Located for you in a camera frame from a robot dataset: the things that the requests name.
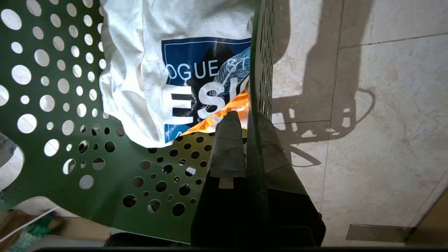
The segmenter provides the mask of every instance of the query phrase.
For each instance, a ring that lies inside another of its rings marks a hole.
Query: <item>orange fabric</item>
[[[232,101],[227,103],[227,105],[225,105],[220,111],[207,117],[205,120],[196,124],[182,135],[188,135],[193,132],[215,132],[216,125],[219,123],[217,119],[219,120],[224,118],[224,116],[230,111],[237,111],[238,117],[240,118],[242,124],[246,122],[245,125],[247,125],[247,119],[249,118],[249,93],[247,92],[247,89],[237,95]]]

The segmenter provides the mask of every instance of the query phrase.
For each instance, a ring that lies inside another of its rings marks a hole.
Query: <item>white cord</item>
[[[5,241],[6,239],[8,239],[11,235],[17,233],[17,232],[20,231],[22,228],[27,227],[28,225],[34,223],[34,222],[37,221],[38,219],[44,217],[45,215],[47,215],[47,214],[53,212],[54,210],[56,210],[56,209],[58,209],[58,208],[59,208],[59,207],[55,207],[55,208],[53,208],[53,209],[50,209],[50,210],[44,212],[43,214],[37,216],[36,218],[32,219],[31,221],[29,221],[29,222],[23,224],[22,226],[18,227],[16,230],[12,231],[11,233],[7,234],[5,237],[3,237],[2,239],[0,239],[0,243],[4,242],[4,241]]]

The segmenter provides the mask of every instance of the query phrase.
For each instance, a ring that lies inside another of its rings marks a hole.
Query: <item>floor tile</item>
[[[320,211],[330,122],[275,124],[277,135],[306,192]]]
[[[421,219],[432,208],[434,203],[436,203],[439,200],[440,196],[443,195],[443,193],[447,190],[448,190],[448,169],[445,170],[444,175],[439,180],[439,182],[435,186],[434,190],[429,195],[428,199],[425,201],[425,203],[423,203],[419,212],[415,215],[414,219],[409,224],[409,226],[417,226],[419,224],[419,222],[421,221]]]
[[[330,120],[342,1],[279,1],[279,5],[273,123]]]
[[[448,32],[445,0],[345,0],[340,46]]]
[[[342,49],[324,185],[329,236],[407,226],[448,164],[448,35]]]

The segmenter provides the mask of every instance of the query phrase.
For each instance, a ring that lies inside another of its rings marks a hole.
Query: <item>tile grout line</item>
[[[335,99],[335,90],[336,90],[336,74],[337,74],[337,65],[338,65],[338,61],[339,61],[339,46],[340,46],[340,36],[342,34],[342,18],[344,16],[344,4],[345,4],[345,0],[342,0],[342,6],[341,6],[341,10],[340,10],[340,20],[339,20],[339,36],[338,36],[338,41],[337,41],[337,49],[336,49],[336,64],[335,64],[335,79],[334,79],[334,83],[333,83],[333,95],[332,95],[332,106],[331,106],[331,110],[330,110],[330,128],[332,126],[332,118],[333,118],[333,103],[334,103],[334,99]],[[328,164],[328,149],[330,147],[330,135],[328,135],[328,140],[327,140],[327,154],[325,155],[325,167],[323,169],[323,182],[322,182],[322,197],[320,199],[320,213],[322,213],[322,206],[323,206],[323,193],[325,192],[325,178],[327,176],[327,164]]]
[[[304,121],[304,122],[276,122],[275,124],[289,124],[289,123],[306,123],[306,122],[329,122],[330,120]]]
[[[340,49],[354,48],[354,47],[361,47],[361,46],[367,46],[367,45],[377,45],[377,44],[384,44],[384,43],[390,43],[390,42],[399,42],[399,41],[405,41],[405,40],[411,40],[411,39],[429,38],[429,37],[435,37],[435,36],[447,35],[447,34],[448,34],[448,32],[443,32],[443,33],[437,33],[437,34],[432,34],[432,35],[425,35],[425,36],[419,36],[419,37],[411,37],[411,38],[406,38],[406,39],[394,39],[394,40],[387,40],[387,41],[373,42],[373,43],[367,43],[367,44],[359,44],[359,45],[351,45],[351,46],[344,46],[344,47],[339,47],[339,45],[338,45],[338,50],[340,50]]]
[[[418,209],[418,211],[415,213],[414,218],[411,220],[411,222],[408,224],[408,226],[411,226],[411,224],[415,221],[415,218],[417,218],[418,214],[420,213],[420,211],[422,210],[423,206],[426,204],[426,202],[428,202],[429,197],[431,197],[431,194],[435,191],[435,189],[437,188],[437,186],[440,184],[440,182],[442,181],[442,179],[445,177],[446,173],[448,171],[448,168],[445,169],[445,171],[443,172],[442,176],[439,178],[439,180],[437,181],[437,183],[435,184],[434,188],[432,189],[432,191],[429,193],[428,197],[426,198],[425,202],[422,203],[422,205],[420,206],[420,208]]]

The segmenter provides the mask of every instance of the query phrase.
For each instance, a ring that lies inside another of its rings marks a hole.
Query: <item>green perforated metal chair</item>
[[[261,209],[263,160],[253,115],[270,117],[272,5],[260,1],[255,13],[250,74],[247,166]],[[0,132],[25,160],[0,192],[0,211],[45,196],[103,225],[188,243],[213,137],[196,133],[147,149],[103,114],[99,1],[3,0],[0,11]]]

